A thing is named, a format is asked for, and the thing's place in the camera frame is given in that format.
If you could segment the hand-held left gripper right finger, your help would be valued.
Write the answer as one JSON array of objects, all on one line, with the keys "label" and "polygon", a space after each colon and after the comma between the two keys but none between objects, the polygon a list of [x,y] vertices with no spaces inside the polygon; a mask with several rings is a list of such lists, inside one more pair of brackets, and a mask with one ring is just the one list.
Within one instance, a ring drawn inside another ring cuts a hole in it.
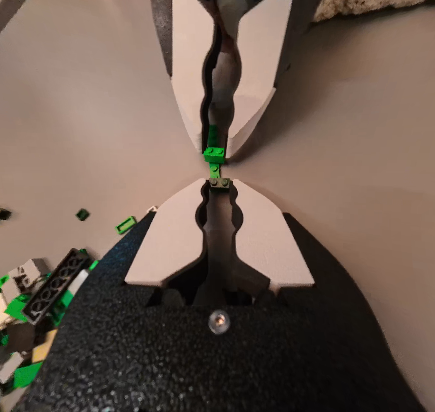
[{"label": "hand-held left gripper right finger", "polygon": [[238,286],[312,287],[314,278],[280,208],[239,179],[232,181],[230,202]]}]

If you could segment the bright green lego brick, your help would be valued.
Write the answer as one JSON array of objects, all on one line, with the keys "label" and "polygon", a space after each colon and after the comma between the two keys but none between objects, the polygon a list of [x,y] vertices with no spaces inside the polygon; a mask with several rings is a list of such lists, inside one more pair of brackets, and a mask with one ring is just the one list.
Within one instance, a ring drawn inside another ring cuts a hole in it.
[{"label": "bright green lego brick", "polygon": [[225,163],[225,149],[220,147],[207,147],[203,153],[204,160],[212,164]]}]

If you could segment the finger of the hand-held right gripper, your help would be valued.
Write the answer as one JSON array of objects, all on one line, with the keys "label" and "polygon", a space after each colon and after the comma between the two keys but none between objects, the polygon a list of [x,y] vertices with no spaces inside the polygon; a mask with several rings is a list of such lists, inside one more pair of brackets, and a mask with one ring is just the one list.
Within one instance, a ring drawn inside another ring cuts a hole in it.
[{"label": "finger of the hand-held right gripper", "polygon": [[171,85],[186,131],[202,154],[204,65],[214,41],[215,22],[199,0],[172,0],[172,14]]},{"label": "finger of the hand-held right gripper", "polygon": [[233,96],[234,116],[227,135],[226,158],[245,144],[276,92],[275,77],[292,0],[262,0],[242,16],[237,49],[241,79]]}]

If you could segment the green flat lego tile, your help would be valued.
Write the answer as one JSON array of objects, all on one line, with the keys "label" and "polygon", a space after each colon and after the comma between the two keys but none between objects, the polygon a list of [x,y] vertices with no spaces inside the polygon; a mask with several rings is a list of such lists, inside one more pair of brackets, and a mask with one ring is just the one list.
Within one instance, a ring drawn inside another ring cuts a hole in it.
[{"label": "green flat lego tile", "polygon": [[128,230],[130,230],[132,227],[134,227],[137,224],[137,220],[134,216],[129,216],[125,220],[123,220],[121,223],[117,224],[115,226],[115,230],[118,235],[123,235]]}]

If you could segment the long green lego plate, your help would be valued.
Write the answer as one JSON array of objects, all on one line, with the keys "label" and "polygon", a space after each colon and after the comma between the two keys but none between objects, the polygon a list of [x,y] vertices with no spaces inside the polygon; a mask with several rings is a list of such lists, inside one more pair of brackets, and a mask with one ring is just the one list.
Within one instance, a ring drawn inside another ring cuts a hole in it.
[{"label": "long green lego plate", "polygon": [[[218,127],[215,125],[209,125],[207,149],[210,149],[210,148],[213,150],[216,149],[218,152],[221,152],[221,149],[222,149],[219,145]],[[206,162],[209,165],[210,177],[211,178],[219,178],[220,177],[220,163],[212,162],[212,161],[206,161]]]}]

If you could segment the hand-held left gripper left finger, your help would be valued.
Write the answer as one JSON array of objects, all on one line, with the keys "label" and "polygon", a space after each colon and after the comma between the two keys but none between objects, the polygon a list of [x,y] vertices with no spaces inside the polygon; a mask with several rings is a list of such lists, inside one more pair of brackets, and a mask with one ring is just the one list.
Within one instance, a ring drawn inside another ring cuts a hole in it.
[{"label": "hand-held left gripper left finger", "polygon": [[195,214],[205,183],[199,178],[158,207],[125,277],[127,284],[163,286],[199,259],[204,243]]}]

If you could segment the black long lego plate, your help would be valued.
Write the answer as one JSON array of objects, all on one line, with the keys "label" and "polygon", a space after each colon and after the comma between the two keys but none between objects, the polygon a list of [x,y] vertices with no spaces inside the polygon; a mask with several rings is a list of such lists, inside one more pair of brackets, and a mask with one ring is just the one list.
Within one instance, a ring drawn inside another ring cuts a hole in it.
[{"label": "black long lego plate", "polygon": [[22,309],[27,321],[31,325],[39,324],[77,275],[90,264],[91,258],[86,252],[72,248]]}]

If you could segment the pile of lego pieces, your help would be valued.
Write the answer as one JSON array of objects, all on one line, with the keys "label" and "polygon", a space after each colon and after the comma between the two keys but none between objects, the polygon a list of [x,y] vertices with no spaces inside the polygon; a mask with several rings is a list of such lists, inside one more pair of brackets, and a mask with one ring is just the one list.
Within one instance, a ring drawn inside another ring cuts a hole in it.
[{"label": "pile of lego pieces", "polygon": [[[90,256],[86,249],[79,250]],[[1,277],[1,398],[34,381],[68,306],[99,263],[98,259],[90,258],[90,266],[77,275],[37,325],[31,325],[21,311],[55,269],[51,270],[44,258],[30,258]]]}]

